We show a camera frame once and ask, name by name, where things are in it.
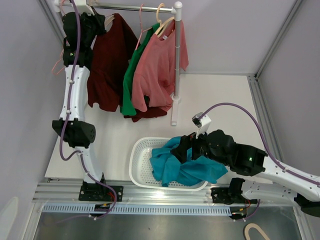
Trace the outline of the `dark red t shirt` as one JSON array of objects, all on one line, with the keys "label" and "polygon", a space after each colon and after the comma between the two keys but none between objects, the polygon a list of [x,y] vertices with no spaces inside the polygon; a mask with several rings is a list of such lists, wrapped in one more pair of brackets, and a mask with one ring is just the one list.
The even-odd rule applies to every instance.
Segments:
[{"label": "dark red t shirt", "polygon": [[[105,112],[115,112],[123,105],[123,80],[138,42],[125,19],[118,13],[114,16],[109,31],[96,37],[87,81],[88,105],[98,104]],[[148,107],[145,112],[135,110],[136,115],[124,117],[135,123],[167,115],[159,107]]]}]

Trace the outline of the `pink t shirt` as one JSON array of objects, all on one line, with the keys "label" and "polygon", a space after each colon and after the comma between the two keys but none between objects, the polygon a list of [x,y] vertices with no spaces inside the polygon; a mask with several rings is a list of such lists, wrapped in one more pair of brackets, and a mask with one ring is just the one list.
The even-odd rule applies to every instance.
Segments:
[{"label": "pink t shirt", "polygon": [[131,102],[135,109],[146,112],[148,107],[168,111],[175,91],[175,22],[161,37],[152,34],[134,72]]}]

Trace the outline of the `pink wire hanger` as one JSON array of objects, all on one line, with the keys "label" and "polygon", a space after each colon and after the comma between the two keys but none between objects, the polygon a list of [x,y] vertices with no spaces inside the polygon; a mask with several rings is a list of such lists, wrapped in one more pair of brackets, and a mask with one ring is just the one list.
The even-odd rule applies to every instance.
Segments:
[{"label": "pink wire hanger", "polygon": [[140,43],[141,43],[141,38],[142,38],[142,35],[144,32],[148,32],[150,29],[152,29],[152,27],[149,27],[149,28],[146,28],[144,29],[143,27],[143,21],[142,21],[142,10],[143,10],[143,7],[145,6],[144,3],[142,3],[139,7],[139,26],[140,26],[140,34],[139,34],[139,38],[137,40],[137,44],[135,46],[135,51],[138,49]]},{"label": "pink wire hanger", "polygon": [[[66,15],[66,11],[64,10],[65,3],[69,3],[69,0],[53,0],[53,10],[57,13],[58,17],[62,20],[62,18]],[[64,48],[62,47],[62,50],[59,54],[59,59],[54,64],[51,73],[55,76],[59,75],[64,69],[65,66],[63,65],[63,54],[64,54]]]}]

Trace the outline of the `green t shirt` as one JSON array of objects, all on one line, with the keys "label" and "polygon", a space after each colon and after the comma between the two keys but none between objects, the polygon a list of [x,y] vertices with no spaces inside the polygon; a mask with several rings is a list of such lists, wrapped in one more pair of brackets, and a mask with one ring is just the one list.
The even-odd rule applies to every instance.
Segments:
[{"label": "green t shirt", "polygon": [[159,28],[159,26],[160,26],[160,23],[156,23],[149,29],[145,30],[146,35],[142,43],[140,43],[141,36],[142,36],[142,33],[140,33],[138,43],[131,56],[128,68],[124,74],[124,79],[123,79],[123,96],[122,96],[122,107],[120,108],[120,112],[124,116],[135,116],[137,114],[136,109],[132,104],[132,89],[133,89],[134,74],[148,42],[150,41],[154,32]]}]

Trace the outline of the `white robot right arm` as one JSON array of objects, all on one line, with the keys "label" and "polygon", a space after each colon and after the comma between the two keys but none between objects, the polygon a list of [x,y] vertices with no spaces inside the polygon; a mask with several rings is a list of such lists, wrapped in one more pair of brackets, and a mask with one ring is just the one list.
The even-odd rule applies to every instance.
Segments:
[{"label": "white robot right arm", "polygon": [[245,200],[292,203],[310,216],[320,215],[320,178],[281,163],[265,151],[251,145],[236,143],[222,130],[181,137],[171,153],[186,163],[187,152],[192,161],[204,157],[223,164],[238,177],[232,178],[222,192],[212,190],[215,203],[240,204]]}]

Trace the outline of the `teal t shirt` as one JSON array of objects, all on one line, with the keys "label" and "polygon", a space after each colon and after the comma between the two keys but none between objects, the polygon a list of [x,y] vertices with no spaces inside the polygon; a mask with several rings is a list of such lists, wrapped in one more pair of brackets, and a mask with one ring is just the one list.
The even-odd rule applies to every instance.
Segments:
[{"label": "teal t shirt", "polygon": [[163,187],[168,187],[172,182],[188,187],[202,181],[215,184],[228,172],[223,164],[204,156],[192,160],[191,149],[186,152],[186,162],[181,163],[171,153],[171,150],[178,147],[180,141],[180,136],[173,137],[163,147],[154,148],[151,151],[149,161],[152,166],[152,174]]}]

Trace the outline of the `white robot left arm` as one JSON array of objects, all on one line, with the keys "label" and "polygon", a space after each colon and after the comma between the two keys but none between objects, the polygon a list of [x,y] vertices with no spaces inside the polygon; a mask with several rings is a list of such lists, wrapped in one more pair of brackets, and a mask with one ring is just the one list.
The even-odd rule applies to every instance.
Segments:
[{"label": "white robot left arm", "polygon": [[59,119],[52,121],[52,128],[60,137],[60,157],[68,161],[76,156],[84,171],[80,201],[114,200],[95,156],[96,128],[85,121],[87,81],[93,61],[91,45],[96,36],[106,32],[104,21],[103,15],[86,12],[69,12],[62,18],[66,34],[62,54],[66,82],[63,107]]}]

